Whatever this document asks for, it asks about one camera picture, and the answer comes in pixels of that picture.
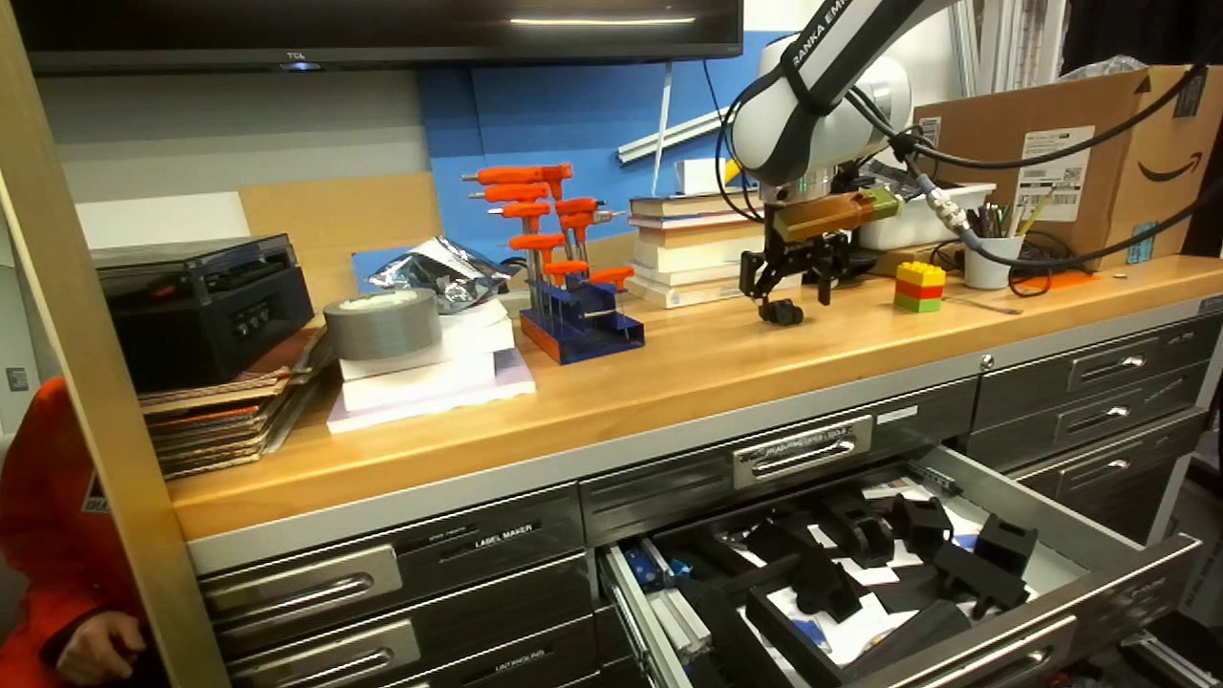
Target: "box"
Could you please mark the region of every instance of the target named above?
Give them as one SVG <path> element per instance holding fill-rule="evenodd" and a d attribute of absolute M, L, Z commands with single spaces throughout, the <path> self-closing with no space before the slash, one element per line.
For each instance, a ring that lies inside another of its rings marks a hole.
<path fill-rule="evenodd" d="M 1016 160 L 1049 150 L 1087 142 L 1132 120 L 1164 93 L 1171 93 L 1190 63 L 1152 63 L 1094 80 L 1062 80 L 1020 93 L 996 93 L 951 102 L 918 107 L 918 126 L 933 144 L 973 160 Z M 1034 233 L 1067 242 L 1078 256 L 1128 242 L 1136 228 L 1185 211 L 1199 183 L 1219 135 L 1223 80 L 1210 70 L 1173 102 L 1160 107 L 1136 131 L 1094 144 L 1087 153 L 1034 164 L 1034 169 L 926 169 L 940 183 L 999 183 L 996 202 Z M 1114 252 L 1100 263 L 1142 263 L 1152 256 L 1176 256 L 1190 223 Z"/>

